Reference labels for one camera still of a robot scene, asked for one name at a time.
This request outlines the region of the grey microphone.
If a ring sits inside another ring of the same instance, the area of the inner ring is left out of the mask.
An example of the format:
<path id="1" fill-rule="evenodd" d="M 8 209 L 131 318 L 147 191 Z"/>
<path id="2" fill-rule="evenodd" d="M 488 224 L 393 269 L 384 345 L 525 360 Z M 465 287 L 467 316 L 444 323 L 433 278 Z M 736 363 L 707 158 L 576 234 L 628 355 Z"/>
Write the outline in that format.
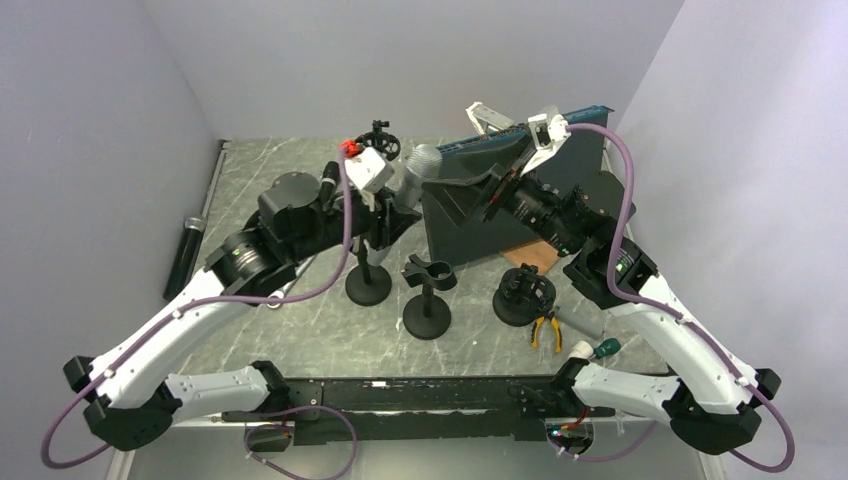
<path id="1" fill-rule="evenodd" d="M 415 210 L 423 195 L 422 184 L 438 177 L 442 161 L 440 151 L 430 144 L 415 146 L 405 159 L 401 184 L 389 212 L 388 245 L 380 248 L 368 246 L 369 265 L 381 265 L 393 245 L 422 218 Z"/>

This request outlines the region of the black wireless microphone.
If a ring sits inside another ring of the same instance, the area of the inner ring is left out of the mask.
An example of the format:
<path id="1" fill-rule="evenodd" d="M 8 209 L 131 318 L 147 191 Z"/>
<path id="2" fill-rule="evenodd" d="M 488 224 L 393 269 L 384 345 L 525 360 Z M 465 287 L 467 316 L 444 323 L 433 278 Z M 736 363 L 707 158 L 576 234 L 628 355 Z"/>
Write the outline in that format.
<path id="1" fill-rule="evenodd" d="M 324 167 L 319 188 L 319 201 L 325 207 L 333 202 L 339 181 L 340 168 L 338 162 L 328 162 Z"/>

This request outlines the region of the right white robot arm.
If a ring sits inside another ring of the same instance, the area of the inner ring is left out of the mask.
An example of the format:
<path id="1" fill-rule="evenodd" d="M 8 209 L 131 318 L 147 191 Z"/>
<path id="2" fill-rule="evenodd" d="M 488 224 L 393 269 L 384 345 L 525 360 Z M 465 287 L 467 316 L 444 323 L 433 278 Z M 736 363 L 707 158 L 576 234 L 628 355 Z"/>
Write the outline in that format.
<path id="1" fill-rule="evenodd" d="M 558 195 L 516 161 L 472 178 L 427 180 L 423 189 L 455 223 L 474 213 L 507 213 L 568 256 L 564 272 L 573 287 L 628 323 L 671 368 L 659 377 L 568 360 L 551 385 L 557 411 L 603 407 L 639 415 L 711 455 L 738 454 L 754 439 L 762 423 L 758 410 L 771 406 L 780 377 L 731 354 L 625 236 L 635 211 L 631 181 L 600 171 Z"/>

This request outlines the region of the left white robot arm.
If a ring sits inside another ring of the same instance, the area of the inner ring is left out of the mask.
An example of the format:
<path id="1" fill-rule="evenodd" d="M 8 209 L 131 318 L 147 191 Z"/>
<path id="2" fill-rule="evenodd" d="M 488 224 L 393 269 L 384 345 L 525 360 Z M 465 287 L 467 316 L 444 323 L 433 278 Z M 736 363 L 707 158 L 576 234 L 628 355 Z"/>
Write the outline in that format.
<path id="1" fill-rule="evenodd" d="M 363 238 L 383 251 L 420 214 L 416 180 L 398 190 L 362 176 L 291 172 L 258 199 L 245 226 L 206 259 L 184 289 L 128 339 L 96 357 L 76 356 L 64 374 L 90 432 L 109 447 L 131 451 L 171 426 L 207 414 L 246 412 L 264 420 L 289 406 L 290 388 L 268 360 L 219 374 L 179 375 L 176 366 L 218 329 L 264 304 L 286 303 L 282 288 L 306 260 Z"/>

